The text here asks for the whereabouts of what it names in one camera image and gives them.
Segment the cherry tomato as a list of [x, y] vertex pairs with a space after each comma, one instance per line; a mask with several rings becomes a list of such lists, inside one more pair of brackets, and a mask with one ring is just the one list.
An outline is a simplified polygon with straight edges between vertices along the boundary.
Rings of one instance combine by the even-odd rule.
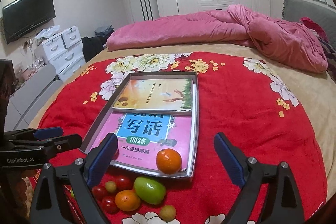
[[92, 194], [98, 201], [102, 201], [102, 199], [108, 196], [108, 191], [104, 186], [97, 185], [92, 188]]
[[114, 214], [118, 211], [118, 207], [113, 196], [106, 196], [101, 201], [101, 208], [108, 214]]
[[116, 187], [117, 187], [118, 191], [132, 190], [133, 189], [133, 182], [127, 176], [117, 176], [115, 178], [114, 182], [116, 183]]

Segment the cherry tomato front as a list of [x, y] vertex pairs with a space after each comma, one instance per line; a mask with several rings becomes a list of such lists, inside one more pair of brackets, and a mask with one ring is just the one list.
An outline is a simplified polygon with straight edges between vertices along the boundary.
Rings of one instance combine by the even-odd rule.
[[113, 196], [106, 196], [101, 201], [101, 208], [108, 214], [114, 214], [118, 211], [118, 207]]

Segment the cherry tomato top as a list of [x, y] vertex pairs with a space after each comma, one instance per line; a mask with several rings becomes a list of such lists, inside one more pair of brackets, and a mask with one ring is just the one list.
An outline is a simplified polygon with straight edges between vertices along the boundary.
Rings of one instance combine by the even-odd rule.
[[115, 178], [114, 182], [116, 183], [116, 187], [117, 187], [118, 191], [132, 190], [133, 189], [133, 182], [127, 176], [117, 176]]

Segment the orange mandarin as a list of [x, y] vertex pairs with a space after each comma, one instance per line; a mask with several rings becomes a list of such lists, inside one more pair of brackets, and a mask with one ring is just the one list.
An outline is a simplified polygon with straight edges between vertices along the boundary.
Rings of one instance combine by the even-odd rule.
[[158, 170], [164, 174], [175, 174], [182, 168], [182, 158], [177, 151], [171, 148], [162, 149], [157, 153], [156, 165]]
[[116, 151], [115, 151], [115, 153], [112, 157], [112, 160], [116, 160], [118, 158], [118, 156], [119, 156], [119, 149], [116, 149]]
[[118, 192], [114, 198], [116, 206], [125, 212], [135, 211], [141, 205], [141, 200], [133, 190]]

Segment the small brown longan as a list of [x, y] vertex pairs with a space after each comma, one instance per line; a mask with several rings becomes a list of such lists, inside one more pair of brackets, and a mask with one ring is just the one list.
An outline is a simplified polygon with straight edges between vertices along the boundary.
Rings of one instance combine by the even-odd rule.
[[117, 185], [114, 181], [107, 181], [105, 183], [105, 189], [108, 193], [114, 193], [117, 190]]
[[166, 222], [171, 222], [175, 220], [176, 215], [177, 211], [172, 205], [163, 206], [159, 212], [160, 219]]

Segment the grey shallow box tray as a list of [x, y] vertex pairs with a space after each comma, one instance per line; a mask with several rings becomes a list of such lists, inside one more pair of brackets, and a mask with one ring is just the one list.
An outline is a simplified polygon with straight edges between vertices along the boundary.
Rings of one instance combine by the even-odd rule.
[[[198, 95], [195, 72], [130, 73], [94, 120], [80, 151], [89, 153], [113, 133], [118, 149], [111, 166], [153, 177], [191, 179], [198, 146]], [[172, 175], [156, 165], [163, 149], [181, 155], [181, 168]]]

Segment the pink Chinese workbook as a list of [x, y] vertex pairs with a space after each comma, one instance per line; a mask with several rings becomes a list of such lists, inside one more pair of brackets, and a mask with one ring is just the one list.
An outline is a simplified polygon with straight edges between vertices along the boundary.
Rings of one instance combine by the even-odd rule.
[[162, 149], [171, 148], [182, 158], [186, 169], [189, 158], [191, 117], [163, 114], [111, 113], [89, 148], [97, 147], [106, 134], [118, 137], [121, 164], [157, 170], [156, 156]]

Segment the black bag on floor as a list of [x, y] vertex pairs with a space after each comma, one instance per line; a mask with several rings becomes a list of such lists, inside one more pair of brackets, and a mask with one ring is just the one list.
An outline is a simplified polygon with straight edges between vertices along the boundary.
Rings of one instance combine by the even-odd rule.
[[89, 62], [104, 49], [104, 39], [100, 36], [81, 38], [85, 62]]

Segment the red floral blanket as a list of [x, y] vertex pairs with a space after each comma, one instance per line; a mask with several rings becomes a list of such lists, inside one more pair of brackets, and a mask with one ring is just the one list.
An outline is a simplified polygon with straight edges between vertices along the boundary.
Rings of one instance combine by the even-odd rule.
[[[37, 126], [59, 126], [67, 135], [84, 136], [127, 74], [163, 71], [191, 71], [198, 76], [200, 122], [194, 176], [165, 182], [166, 195], [159, 205], [142, 202], [135, 211], [108, 214], [112, 223], [221, 223], [240, 190], [215, 152], [218, 132], [262, 163], [287, 162], [305, 219], [325, 203], [325, 165], [310, 119], [280, 76], [259, 59], [189, 52], [100, 61], [62, 89]], [[160, 219], [165, 205], [175, 207], [175, 220]]]

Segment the sunflower cover book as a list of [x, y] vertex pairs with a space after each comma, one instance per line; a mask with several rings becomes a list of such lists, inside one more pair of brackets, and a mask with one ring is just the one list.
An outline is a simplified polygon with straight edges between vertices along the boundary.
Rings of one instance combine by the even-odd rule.
[[114, 109], [156, 113], [190, 113], [193, 108], [191, 79], [131, 79], [113, 104]]

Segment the stool with folded clothes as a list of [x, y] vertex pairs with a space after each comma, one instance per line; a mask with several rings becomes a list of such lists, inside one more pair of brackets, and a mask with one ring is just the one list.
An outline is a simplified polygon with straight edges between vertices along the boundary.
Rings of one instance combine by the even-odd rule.
[[114, 28], [112, 26], [102, 26], [98, 27], [94, 34], [96, 37], [107, 39], [110, 37], [110, 35], [114, 32]]

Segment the striped pillow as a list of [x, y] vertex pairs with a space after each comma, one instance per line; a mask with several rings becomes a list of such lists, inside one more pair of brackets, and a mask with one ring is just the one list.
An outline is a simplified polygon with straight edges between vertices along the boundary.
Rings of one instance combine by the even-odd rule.
[[324, 41], [322, 38], [318, 39], [324, 54], [327, 58], [327, 73], [330, 75], [331, 79], [335, 82], [336, 81], [336, 52], [335, 49], [332, 47], [331, 44]]

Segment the dark red pillow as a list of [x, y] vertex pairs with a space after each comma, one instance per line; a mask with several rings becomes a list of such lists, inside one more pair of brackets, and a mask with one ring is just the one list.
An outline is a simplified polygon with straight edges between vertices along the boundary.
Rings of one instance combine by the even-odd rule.
[[329, 42], [329, 39], [327, 37], [326, 32], [324, 31], [324, 29], [318, 25], [316, 22], [314, 22], [313, 20], [311, 20], [308, 17], [302, 17], [300, 19], [300, 22], [305, 25], [307, 28], [314, 30], [317, 35], [322, 38], [322, 40], [324, 40], [325, 42]]

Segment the pink duvet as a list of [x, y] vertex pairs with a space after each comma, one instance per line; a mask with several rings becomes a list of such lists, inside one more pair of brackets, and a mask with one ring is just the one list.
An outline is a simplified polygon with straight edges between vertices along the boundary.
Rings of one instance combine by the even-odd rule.
[[307, 72], [322, 73], [328, 67], [318, 38], [305, 25], [271, 18], [243, 5], [129, 24], [111, 34], [107, 48], [116, 51], [195, 43], [256, 48], [269, 59]]

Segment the black wall television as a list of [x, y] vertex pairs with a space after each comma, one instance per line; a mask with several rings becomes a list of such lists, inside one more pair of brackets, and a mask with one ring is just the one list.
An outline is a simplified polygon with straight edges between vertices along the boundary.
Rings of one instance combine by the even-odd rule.
[[15, 0], [2, 9], [7, 44], [56, 17], [54, 0]]

